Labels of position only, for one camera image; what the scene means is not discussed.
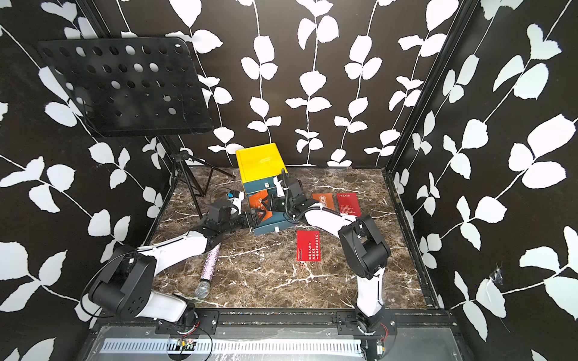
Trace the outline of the yellow drawer cabinet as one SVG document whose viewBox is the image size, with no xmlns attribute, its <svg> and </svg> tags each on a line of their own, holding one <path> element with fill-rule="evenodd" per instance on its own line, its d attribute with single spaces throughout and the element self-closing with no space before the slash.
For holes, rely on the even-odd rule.
<svg viewBox="0 0 578 361">
<path fill-rule="evenodd" d="M 287 168 L 275 143 L 245 148 L 236 152 L 242 185 L 265 177 L 274 177 L 287 172 Z"/>
</svg>

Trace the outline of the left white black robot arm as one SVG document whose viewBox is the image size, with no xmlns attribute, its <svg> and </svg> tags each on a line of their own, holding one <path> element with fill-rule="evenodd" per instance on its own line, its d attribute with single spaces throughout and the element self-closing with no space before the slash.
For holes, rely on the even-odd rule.
<svg viewBox="0 0 578 361">
<path fill-rule="evenodd" d="M 236 230 L 255 228 L 266 210 L 241 209 L 244 193 L 233 191 L 210 204 L 200 223 L 181 236 L 155 245 L 118 248 L 87 286 L 87 298 L 121 320 L 146 317 L 181 321 L 188 301 L 153 290 L 155 276 L 184 260 L 206 254 Z"/>
</svg>

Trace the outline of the black perforated music stand tray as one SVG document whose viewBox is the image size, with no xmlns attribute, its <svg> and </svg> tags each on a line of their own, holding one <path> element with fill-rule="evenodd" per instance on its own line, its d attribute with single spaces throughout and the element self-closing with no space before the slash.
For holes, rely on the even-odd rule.
<svg viewBox="0 0 578 361">
<path fill-rule="evenodd" d="M 100 138 L 210 133 L 202 87 L 179 38 L 40 41 L 37 50 Z"/>
</svg>

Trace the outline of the teal drawer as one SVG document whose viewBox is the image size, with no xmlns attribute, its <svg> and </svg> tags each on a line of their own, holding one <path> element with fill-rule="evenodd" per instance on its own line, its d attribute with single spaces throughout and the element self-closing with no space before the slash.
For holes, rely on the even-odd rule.
<svg viewBox="0 0 578 361">
<path fill-rule="evenodd" d="M 258 227 L 254 227 L 254 234 L 262 236 L 268 233 L 279 233 L 295 225 L 295 222 L 283 212 L 268 211 L 261 224 Z"/>
<path fill-rule="evenodd" d="M 281 175 L 278 174 L 274 177 L 265 177 L 260 180 L 253 180 L 243 184 L 245 193 L 247 195 L 253 195 L 263 190 L 272 191 L 274 194 L 283 195 L 283 190 L 280 185 Z"/>
</svg>

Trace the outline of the red dream postcard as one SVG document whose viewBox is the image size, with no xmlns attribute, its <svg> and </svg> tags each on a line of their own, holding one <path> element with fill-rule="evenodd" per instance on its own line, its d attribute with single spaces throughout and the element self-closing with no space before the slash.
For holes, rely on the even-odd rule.
<svg viewBox="0 0 578 361">
<path fill-rule="evenodd" d="M 358 201 L 358 194 L 356 193 L 338 193 L 337 201 L 340 213 L 361 216 L 361 208 Z"/>
</svg>

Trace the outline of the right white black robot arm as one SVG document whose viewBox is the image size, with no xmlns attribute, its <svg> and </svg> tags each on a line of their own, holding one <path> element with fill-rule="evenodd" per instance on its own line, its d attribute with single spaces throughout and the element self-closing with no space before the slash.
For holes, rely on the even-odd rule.
<svg viewBox="0 0 578 361">
<path fill-rule="evenodd" d="M 276 194 L 266 200 L 267 210 L 281 211 L 294 224 L 303 221 L 340 240 L 346 262 L 357 277 L 355 311 L 358 326 L 362 332 L 373 332 L 385 314 L 382 282 L 391 256 L 374 219 L 368 214 L 343 214 L 308 198 L 300 180 L 286 171 L 275 176 L 273 183 Z"/>
</svg>

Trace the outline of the teal top drawer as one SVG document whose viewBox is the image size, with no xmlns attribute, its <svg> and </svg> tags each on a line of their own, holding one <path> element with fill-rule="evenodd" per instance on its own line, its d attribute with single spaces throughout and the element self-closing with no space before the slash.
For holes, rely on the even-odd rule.
<svg viewBox="0 0 578 361">
<path fill-rule="evenodd" d="M 274 194 L 283 195 L 283 190 L 280 185 L 281 175 L 278 174 L 274 177 L 265 177 L 260 180 L 253 180 L 243 184 L 245 193 L 247 195 L 253 195 L 263 190 L 272 191 Z"/>
</svg>

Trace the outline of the black tripod stand legs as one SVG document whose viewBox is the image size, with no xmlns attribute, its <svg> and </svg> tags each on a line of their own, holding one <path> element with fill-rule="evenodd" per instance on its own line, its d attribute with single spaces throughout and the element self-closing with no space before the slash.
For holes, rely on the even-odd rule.
<svg viewBox="0 0 578 361">
<path fill-rule="evenodd" d="M 191 155 L 186 150 L 178 150 L 176 143 L 166 135 L 161 135 L 160 143 L 167 152 L 170 157 L 170 195 L 174 193 L 178 182 L 183 180 L 188 189 L 189 193 L 191 194 L 192 200 L 194 202 L 195 210 L 197 211 L 200 218 L 203 217 L 203 212 L 201 211 L 200 203 L 198 202 L 199 197 L 205 197 L 208 190 L 209 185 L 212 180 L 212 175 L 216 171 L 221 173 L 231 179 L 235 179 L 236 176 L 232 173 L 224 171 L 222 168 L 218 168 L 215 165 L 212 165 L 197 156 Z M 191 167 L 187 164 L 188 160 L 197 161 L 202 166 L 207 167 L 210 169 L 209 177 L 206 182 L 205 186 L 202 186 L 200 182 L 198 182 L 197 178 L 195 177 L 194 173 L 191 171 Z"/>
</svg>

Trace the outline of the orange postcard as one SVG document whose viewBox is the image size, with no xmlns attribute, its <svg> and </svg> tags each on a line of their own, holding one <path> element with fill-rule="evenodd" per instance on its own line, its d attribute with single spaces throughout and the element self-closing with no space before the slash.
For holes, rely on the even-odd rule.
<svg viewBox="0 0 578 361">
<path fill-rule="evenodd" d="M 325 208 L 336 209 L 332 193 L 313 193 L 312 198 L 319 201 Z"/>
<path fill-rule="evenodd" d="M 261 204 L 260 204 L 260 195 L 261 195 L 262 191 L 268 191 L 268 190 L 261 190 L 259 192 L 256 192 L 256 193 L 250 195 L 250 197 L 249 197 L 250 208 L 262 209 Z"/>
</svg>

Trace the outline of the black base rail with mounts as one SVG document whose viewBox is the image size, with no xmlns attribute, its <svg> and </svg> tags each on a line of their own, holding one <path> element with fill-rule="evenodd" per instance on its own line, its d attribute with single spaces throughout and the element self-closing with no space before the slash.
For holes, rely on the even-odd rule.
<svg viewBox="0 0 578 361">
<path fill-rule="evenodd" d="M 198 329 L 182 336 L 176 327 L 165 321 L 108 322 L 87 340 L 82 360 L 98 359 L 210 359 L 219 356 L 280 354 L 100 354 L 97 348 L 107 338 L 191 338 L 210 340 L 253 341 L 266 339 L 347 339 L 361 342 L 361 356 L 371 353 L 388 359 L 450 359 L 465 358 L 465 343 L 454 317 L 448 311 L 388 310 L 378 329 L 370 334 L 359 330 L 355 313 L 349 309 L 216 309 L 200 308 Z M 332 356 L 332 355 L 280 355 Z"/>
</svg>

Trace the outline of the glitter purple microphone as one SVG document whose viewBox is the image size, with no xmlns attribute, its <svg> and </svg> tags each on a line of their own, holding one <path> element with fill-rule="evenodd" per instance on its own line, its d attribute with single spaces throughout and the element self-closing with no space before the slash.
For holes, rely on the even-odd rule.
<svg viewBox="0 0 578 361">
<path fill-rule="evenodd" d="M 215 273 L 215 267 L 218 261 L 221 245 L 216 246 L 208 252 L 203 270 L 200 276 L 200 282 L 195 289 L 195 297 L 197 299 L 206 299 L 211 290 L 211 282 Z"/>
</svg>

